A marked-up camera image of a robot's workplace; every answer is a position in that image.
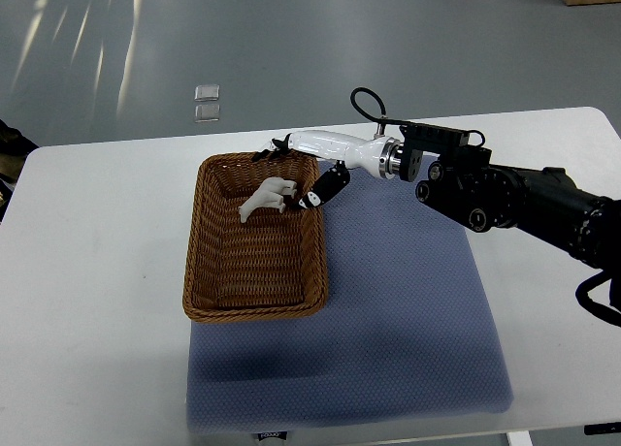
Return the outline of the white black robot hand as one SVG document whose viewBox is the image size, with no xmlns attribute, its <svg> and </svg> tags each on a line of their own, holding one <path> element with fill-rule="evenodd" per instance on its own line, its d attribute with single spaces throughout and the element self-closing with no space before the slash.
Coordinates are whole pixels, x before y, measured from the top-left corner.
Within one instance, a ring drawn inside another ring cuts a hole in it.
<svg viewBox="0 0 621 446">
<path fill-rule="evenodd" d="M 298 201 L 297 209 L 322 207 L 336 197 L 350 182 L 350 170 L 362 168 L 376 178 L 391 179 L 399 171 L 391 157 L 402 143 L 389 136 L 363 140 L 346 134 L 324 130 L 305 130 L 286 135 L 282 140 L 271 139 L 251 160 L 265 157 L 276 159 L 299 152 L 334 165 L 321 175 L 310 191 Z"/>
</svg>

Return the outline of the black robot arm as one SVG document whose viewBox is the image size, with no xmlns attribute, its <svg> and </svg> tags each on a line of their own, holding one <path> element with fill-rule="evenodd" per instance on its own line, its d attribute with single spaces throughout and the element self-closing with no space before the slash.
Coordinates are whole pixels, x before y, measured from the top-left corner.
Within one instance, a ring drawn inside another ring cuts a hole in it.
<svg viewBox="0 0 621 446">
<path fill-rule="evenodd" d="M 612 326 L 620 324 L 620 203 L 578 189 L 562 168 L 540 171 L 491 163 L 471 131 L 365 118 L 379 132 L 399 128 L 404 139 L 380 155 L 382 175 L 416 185 L 417 200 L 476 233 L 517 228 L 597 270 L 578 285 L 578 304 Z"/>
</svg>

